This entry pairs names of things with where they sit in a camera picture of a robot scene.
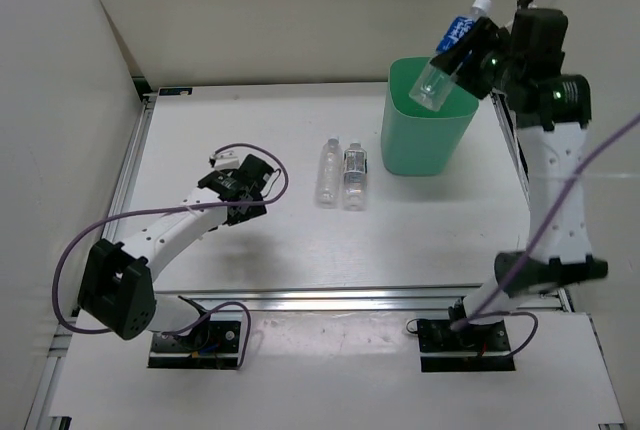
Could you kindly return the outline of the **clear bottle blue label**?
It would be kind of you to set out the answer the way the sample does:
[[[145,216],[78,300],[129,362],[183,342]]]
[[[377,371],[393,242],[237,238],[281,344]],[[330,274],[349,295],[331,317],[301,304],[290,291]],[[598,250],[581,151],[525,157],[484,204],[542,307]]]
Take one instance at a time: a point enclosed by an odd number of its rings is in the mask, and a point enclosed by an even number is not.
[[[491,0],[475,0],[466,14],[453,19],[409,91],[409,97],[414,102],[429,111],[438,112],[440,110],[454,83],[451,77],[436,68],[432,61],[455,46],[480,17],[486,17],[490,13],[491,8]]]

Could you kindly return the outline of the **clear unlabeled plastic bottle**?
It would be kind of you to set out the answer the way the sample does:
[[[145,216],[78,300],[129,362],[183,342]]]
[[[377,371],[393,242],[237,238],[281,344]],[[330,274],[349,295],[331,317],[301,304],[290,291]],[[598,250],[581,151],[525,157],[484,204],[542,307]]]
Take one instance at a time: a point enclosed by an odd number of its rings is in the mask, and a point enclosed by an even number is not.
[[[335,208],[340,189],[343,152],[337,136],[324,144],[318,166],[314,192],[315,202],[323,208]]]

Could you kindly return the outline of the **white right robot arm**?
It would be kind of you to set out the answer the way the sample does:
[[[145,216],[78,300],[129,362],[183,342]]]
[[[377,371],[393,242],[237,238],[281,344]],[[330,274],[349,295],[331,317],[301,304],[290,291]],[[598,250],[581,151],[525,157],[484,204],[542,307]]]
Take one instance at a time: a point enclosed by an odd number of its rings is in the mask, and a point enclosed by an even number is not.
[[[510,29],[479,18],[436,68],[471,95],[499,95],[514,115],[528,179],[529,235],[522,251],[499,253],[489,279],[450,310],[449,337],[470,350],[492,325],[534,295],[603,279],[586,227],[581,173],[592,118],[585,76],[562,71],[567,17],[517,12]]]

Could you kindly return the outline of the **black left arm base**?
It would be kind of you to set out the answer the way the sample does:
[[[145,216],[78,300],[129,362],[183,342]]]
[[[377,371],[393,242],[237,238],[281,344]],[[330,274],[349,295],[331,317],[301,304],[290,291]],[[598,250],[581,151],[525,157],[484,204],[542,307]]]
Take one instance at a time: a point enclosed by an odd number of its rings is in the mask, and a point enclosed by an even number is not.
[[[165,370],[236,370],[245,330],[239,312],[213,316],[194,335],[152,336],[147,367]]]

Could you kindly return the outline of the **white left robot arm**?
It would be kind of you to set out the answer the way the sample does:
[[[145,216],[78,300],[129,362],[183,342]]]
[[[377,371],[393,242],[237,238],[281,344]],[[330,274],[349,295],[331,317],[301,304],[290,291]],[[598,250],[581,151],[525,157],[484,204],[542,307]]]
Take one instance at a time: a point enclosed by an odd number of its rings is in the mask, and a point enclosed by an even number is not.
[[[123,340],[149,331],[175,335],[188,350],[205,346],[210,336],[200,319],[205,311],[182,297],[156,294],[154,282],[205,233],[264,215],[262,190],[274,172],[252,154],[236,166],[216,165],[177,212],[118,242],[99,240],[87,258],[79,307]]]

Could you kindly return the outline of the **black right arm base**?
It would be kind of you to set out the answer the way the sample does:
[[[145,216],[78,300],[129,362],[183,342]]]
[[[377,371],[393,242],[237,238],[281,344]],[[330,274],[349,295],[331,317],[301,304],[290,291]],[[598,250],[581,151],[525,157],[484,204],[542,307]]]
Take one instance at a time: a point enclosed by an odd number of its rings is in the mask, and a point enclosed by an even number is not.
[[[488,373],[516,370],[504,318],[451,329],[449,318],[413,318],[405,325],[418,339],[423,373]]]

